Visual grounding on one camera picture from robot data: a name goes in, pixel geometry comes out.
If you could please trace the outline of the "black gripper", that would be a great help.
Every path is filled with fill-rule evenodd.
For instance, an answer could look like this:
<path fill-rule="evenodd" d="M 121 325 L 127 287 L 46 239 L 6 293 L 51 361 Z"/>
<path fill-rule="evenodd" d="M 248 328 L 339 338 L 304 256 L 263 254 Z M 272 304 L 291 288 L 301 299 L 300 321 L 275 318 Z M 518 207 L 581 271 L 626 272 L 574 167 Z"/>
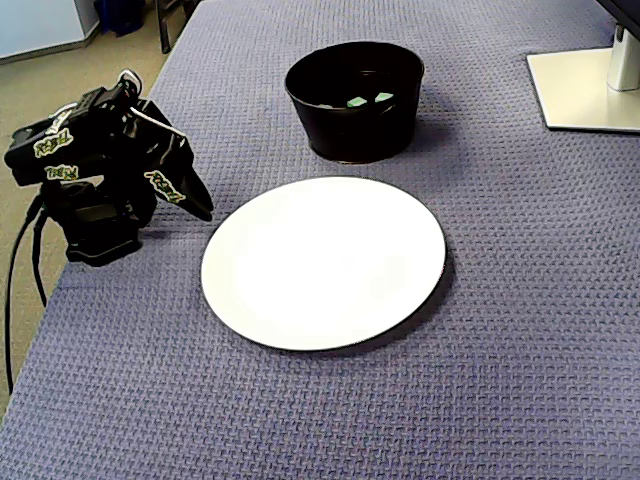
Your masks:
<path fill-rule="evenodd" d="M 132 139 L 134 160 L 156 195 L 203 221 L 212 220 L 211 196 L 197 175 L 194 154 L 185 134 L 173 127 L 159 107 L 140 99 L 131 113 L 126 134 Z"/>

